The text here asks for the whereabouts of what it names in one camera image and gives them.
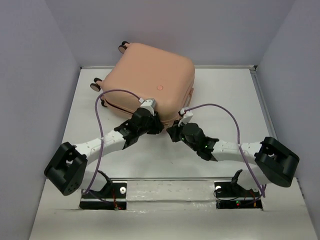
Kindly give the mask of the pink hard-shell suitcase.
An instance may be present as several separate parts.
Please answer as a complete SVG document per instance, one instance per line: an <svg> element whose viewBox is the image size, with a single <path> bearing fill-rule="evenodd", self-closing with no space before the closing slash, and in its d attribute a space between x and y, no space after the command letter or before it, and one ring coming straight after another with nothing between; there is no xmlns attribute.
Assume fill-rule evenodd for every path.
<svg viewBox="0 0 320 240"><path fill-rule="evenodd" d="M154 99L160 121L170 127L192 99L192 60L142 43L123 41L118 49L120 60L104 79L94 78L90 88L104 92L101 104L127 119L140 106L139 98Z"/></svg>

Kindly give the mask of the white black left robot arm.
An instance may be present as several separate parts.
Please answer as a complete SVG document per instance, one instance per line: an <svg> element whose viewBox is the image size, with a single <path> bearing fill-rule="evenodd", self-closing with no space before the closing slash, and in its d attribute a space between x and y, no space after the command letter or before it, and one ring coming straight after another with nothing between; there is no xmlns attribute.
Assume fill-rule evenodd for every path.
<svg viewBox="0 0 320 240"><path fill-rule="evenodd" d="M89 189L104 198L110 194L113 182L101 170L87 171L87 166L107 154L132 146L144 134L157 135L163 129L158 112L151 113L139 107L131 119L101 138L76 145L68 141L62 143L45 168L44 175L64 196L78 189Z"/></svg>

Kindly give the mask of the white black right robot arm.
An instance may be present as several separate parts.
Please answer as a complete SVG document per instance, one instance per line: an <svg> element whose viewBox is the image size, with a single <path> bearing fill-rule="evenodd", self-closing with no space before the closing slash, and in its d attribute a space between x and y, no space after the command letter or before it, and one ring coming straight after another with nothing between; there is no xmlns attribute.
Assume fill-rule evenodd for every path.
<svg viewBox="0 0 320 240"><path fill-rule="evenodd" d="M251 143L227 142L206 136L196 123L177 120L166 131L172 142L183 142L205 161L245 163L246 169L237 170L231 179L230 190L235 196L268 184L289 188L300 161L297 154L270 136Z"/></svg>

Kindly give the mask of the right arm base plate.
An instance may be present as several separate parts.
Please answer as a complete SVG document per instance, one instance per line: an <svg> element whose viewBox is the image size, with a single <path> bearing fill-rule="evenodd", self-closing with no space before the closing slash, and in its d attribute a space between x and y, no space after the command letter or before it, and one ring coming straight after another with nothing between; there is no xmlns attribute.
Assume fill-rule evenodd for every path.
<svg viewBox="0 0 320 240"><path fill-rule="evenodd" d="M228 181L215 182L213 196L218 210L263 209L259 191L245 190Z"/></svg>

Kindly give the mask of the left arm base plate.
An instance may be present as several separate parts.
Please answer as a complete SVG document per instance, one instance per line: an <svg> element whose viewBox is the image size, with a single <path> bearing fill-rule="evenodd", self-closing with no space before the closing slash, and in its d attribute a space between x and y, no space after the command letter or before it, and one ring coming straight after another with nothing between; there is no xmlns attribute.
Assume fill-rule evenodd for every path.
<svg viewBox="0 0 320 240"><path fill-rule="evenodd" d="M79 208L82 210L123 211L127 209L127 182L113 181L111 186L103 191L90 190L82 195Z"/></svg>

